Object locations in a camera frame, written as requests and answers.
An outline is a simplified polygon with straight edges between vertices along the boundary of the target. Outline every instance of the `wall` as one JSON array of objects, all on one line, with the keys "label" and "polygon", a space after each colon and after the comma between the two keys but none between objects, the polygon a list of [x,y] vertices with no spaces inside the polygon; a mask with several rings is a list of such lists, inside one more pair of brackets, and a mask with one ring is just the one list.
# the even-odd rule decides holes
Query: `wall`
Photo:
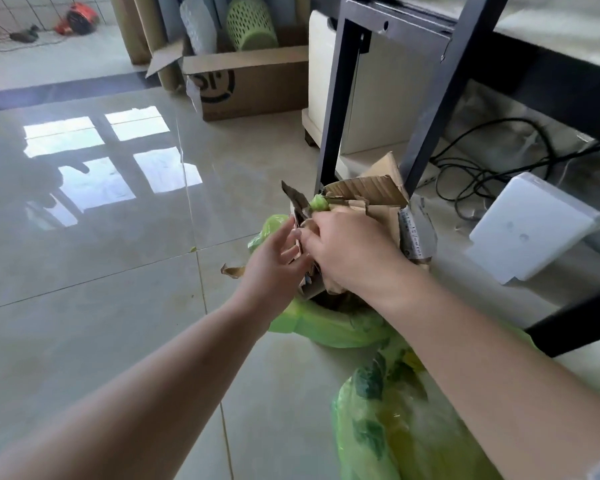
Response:
[{"label": "wall", "polygon": [[116,24],[110,0],[0,0],[0,37],[32,25],[53,30],[73,2],[91,6],[100,15],[101,23]]}]

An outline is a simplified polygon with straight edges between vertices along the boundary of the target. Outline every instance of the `open cardboard box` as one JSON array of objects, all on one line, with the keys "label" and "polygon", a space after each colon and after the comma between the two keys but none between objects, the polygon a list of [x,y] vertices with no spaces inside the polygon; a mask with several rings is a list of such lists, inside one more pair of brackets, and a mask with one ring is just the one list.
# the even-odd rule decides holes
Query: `open cardboard box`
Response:
[{"label": "open cardboard box", "polygon": [[276,29],[279,48],[234,52],[218,34],[217,54],[191,55],[185,39],[153,53],[146,76],[178,62],[187,94],[205,121],[304,109],[308,105],[307,27]]},{"label": "open cardboard box", "polygon": [[[309,227],[316,232],[315,224],[311,222],[312,210],[304,195],[285,184],[283,190],[292,201],[296,225]],[[405,256],[428,268],[437,246],[436,233],[422,204],[409,202],[392,153],[387,153],[360,177],[326,185],[322,194],[331,211],[336,211],[338,206],[345,206],[373,217],[387,230]],[[310,299],[324,290],[330,294],[346,291],[327,276],[321,275],[316,266],[300,285],[299,293],[303,298]]]}]

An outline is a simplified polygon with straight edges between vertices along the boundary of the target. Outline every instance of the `black metal table leg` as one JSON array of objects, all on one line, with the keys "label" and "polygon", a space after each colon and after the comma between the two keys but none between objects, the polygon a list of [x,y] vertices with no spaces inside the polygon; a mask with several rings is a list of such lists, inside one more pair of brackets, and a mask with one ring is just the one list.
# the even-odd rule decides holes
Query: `black metal table leg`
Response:
[{"label": "black metal table leg", "polygon": [[340,141],[347,116],[351,85],[358,62],[361,39],[366,32],[368,30],[346,20],[343,16],[338,20],[329,97],[320,144],[318,175],[315,181],[316,193],[320,192],[322,185],[336,181],[336,162],[340,152]]},{"label": "black metal table leg", "polygon": [[579,349],[600,340],[600,291],[549,315],[526,332],[549,357]]},{"label": "black metal table leg", "polygon": [[493,31],[507,0],[467,0],[453,37],[434,72],[420,117],[400,162],[405,190],[412,194],[469,80],[481,42]]}]

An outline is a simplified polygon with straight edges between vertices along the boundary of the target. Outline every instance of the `red object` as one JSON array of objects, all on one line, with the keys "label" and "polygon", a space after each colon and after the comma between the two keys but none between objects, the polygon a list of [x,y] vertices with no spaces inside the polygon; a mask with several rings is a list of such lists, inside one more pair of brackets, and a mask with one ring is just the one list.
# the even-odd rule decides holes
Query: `red object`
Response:
[{"label": "red object", "polygon": [[74,3],[69,7],[69,11],[64,15],[60,23],[55,27],[55,31],[60,35],[77,33],[87,35],[95,30],[98,23],[98,14],[96,10],[84,3]]}]

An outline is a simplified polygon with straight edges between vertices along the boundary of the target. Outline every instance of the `black metal frame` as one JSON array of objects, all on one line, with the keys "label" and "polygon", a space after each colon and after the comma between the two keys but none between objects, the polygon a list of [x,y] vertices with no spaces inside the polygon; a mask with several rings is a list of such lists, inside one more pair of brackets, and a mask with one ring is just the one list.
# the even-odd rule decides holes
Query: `black metal frame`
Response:
[{"label": "black metal frame", "polygon": [[[453,20],[391,0],[340,0],[316,192],[336,181],[358,55],[368,48],[372,33],[440,62],[399,164],[410,194],[469,79],[600,140],[600,67],[494,32],[507,1],[467,0],[458,20]],[[597,310],[597,299],[531,327],[532,338],[551,356],[600,340],[600,315],[590,314]],[[583,315],[585,334],[574,318]]]}]

